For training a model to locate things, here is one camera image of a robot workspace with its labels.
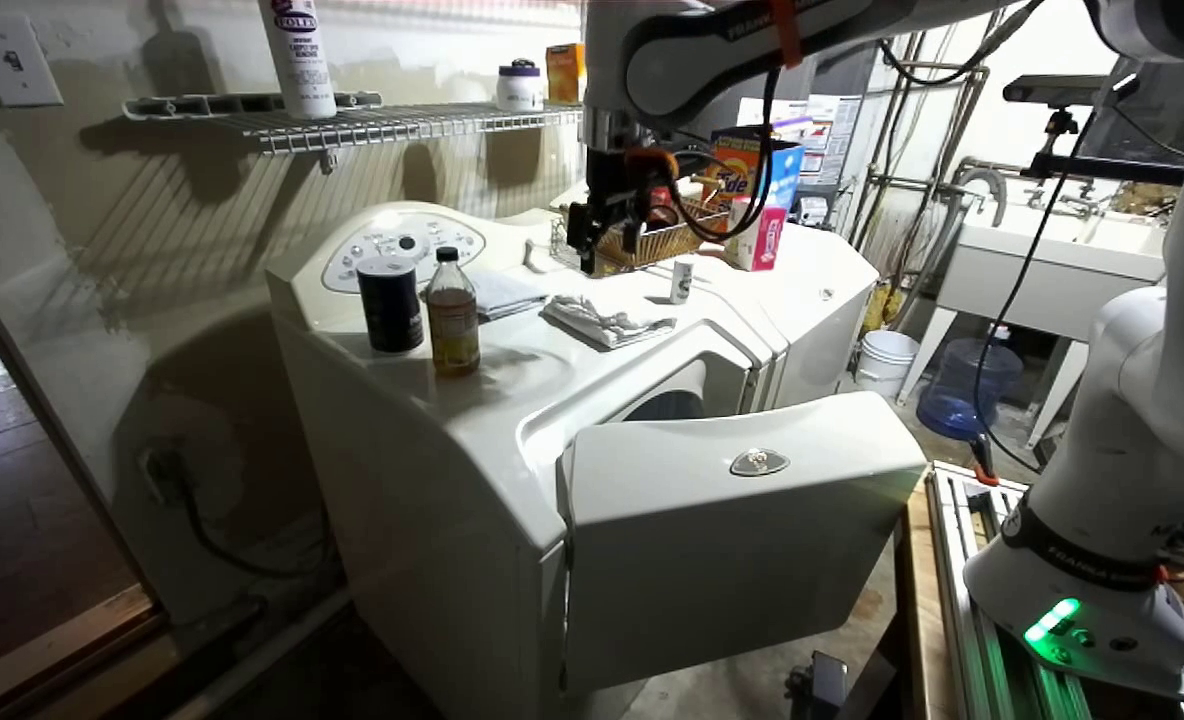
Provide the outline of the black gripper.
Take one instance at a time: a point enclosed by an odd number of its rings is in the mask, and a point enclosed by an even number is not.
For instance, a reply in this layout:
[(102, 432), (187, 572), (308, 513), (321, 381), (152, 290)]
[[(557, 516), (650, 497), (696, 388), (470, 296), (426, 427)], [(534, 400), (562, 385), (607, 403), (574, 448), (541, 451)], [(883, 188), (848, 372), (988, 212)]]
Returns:
[(663, 188), (663, 157), (655, 149), (592, 149), (590, 151), (590, 233), (577, 233), (577, 270), (599, 270), (599, 242), (624, 224), (624, 255), (639, 253), (646, 224), (655, 221)]

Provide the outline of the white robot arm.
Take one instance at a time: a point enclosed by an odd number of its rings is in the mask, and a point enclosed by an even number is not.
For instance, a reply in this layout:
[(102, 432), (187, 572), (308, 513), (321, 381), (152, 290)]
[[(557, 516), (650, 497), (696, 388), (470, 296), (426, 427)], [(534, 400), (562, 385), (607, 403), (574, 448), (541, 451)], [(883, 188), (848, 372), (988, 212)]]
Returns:
[[(592, 149), (629, 157), (696, 129), (760, 72), (1042, 0), (590, 0)], [(1184, 680), (1184, 605), (1162, 553), (1184, 526), (1184, 185), (1166, 282), (1105, 306), (1070, 437), (969, 601), (1036, 662), (1154, 696)]]

